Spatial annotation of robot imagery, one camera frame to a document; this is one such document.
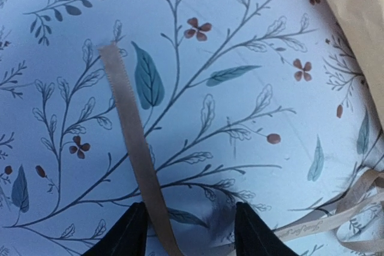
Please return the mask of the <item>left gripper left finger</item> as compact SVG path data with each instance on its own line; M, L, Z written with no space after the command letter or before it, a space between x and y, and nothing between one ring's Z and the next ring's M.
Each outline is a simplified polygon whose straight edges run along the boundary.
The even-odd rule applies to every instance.
M149 216L144 202L133 203L104 237L83 256L144 256Z

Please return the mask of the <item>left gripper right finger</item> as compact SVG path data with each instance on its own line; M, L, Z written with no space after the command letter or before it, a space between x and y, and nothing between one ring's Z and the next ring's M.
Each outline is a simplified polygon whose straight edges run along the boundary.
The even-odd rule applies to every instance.
M297 256L248 203L236 203L234 234L236 256Z

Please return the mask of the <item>tan raffia ribbon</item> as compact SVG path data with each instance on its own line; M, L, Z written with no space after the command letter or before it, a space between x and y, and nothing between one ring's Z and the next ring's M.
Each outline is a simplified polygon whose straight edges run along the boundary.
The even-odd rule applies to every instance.
M119 48L115 42L111 42L109 45L99 48L98 51L113 91L128 157L154 230L169 255L182 255L170 224L167 207L144 136L133 89ZM342 224L353 218L366 206L383 201L382 192L378 192L364 201L359 201L361 195L377 179L383 179L383 174L375 170L367 170L339 203L337 214L278 229L273 233L274 236L287 242L325 231L337 231Z

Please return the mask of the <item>yellow wrapping paper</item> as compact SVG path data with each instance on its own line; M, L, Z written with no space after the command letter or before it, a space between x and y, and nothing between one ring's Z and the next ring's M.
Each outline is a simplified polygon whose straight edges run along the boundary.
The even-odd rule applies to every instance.
M324 2L334 15L323 58L327 86L339 94L338 118L357 111L352 158L358 170L383 171L383 0Z

